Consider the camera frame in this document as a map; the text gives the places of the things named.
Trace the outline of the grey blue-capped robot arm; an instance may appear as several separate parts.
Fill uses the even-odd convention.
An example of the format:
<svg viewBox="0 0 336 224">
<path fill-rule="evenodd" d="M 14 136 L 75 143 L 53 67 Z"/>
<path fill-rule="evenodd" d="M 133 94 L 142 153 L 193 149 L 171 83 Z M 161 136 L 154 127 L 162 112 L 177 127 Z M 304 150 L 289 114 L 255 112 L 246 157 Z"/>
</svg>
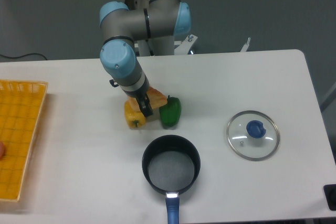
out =
<svg viewBox="0 0 336 224">
<path fill-rule="evenodd" d="M 135 55 L 136 41 L 175 37 L 191 29 L 190 8 L 181 0 L 145 0 L 135 8 L 123 2 L 104 4 L 99 13 L 104 43 L 100 60 L 110 83 L 135 98 L 141 113 L 153 114 L 149 81 Z"/>
</svg>

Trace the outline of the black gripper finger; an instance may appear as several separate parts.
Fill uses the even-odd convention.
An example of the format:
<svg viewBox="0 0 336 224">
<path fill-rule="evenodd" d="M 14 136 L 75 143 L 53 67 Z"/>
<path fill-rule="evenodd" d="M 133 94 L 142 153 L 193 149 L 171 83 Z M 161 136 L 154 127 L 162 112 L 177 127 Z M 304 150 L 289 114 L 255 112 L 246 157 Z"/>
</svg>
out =
<svg viewBox="0 0 336 224">
<path fill-rule="evenodd" d="M 148 97 L 147 94 L 145 95 L 137 95 L 135 97 L 138 105 L 139 105 L 139 109 L 141 111 L 141 113 L 145 116 L 145 117 L 148 117 L 148 116 L 152 116 L 153 115 L 153 109 L 150 105 L 150 99 Z"/>
</svg>

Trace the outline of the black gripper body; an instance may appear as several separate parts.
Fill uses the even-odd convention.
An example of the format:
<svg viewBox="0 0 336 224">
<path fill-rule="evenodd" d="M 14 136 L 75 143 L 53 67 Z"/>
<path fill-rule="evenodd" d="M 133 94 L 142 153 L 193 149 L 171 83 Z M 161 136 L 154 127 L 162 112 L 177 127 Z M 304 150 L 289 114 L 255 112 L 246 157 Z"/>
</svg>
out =
<svg viewBox="0 0 336 224">
<path fill-rule="evenodd" d="M 149 81 L 147 78 L 138 80 L 133 80 L 130 78 L 119 78 L 119 79 L 111 79 L 110 84 L 113 87 L 121 88 L 127 96 L 140 99 L 140 100 L 148 100 L 147 91 L 149 89 Z"/>
</svg>

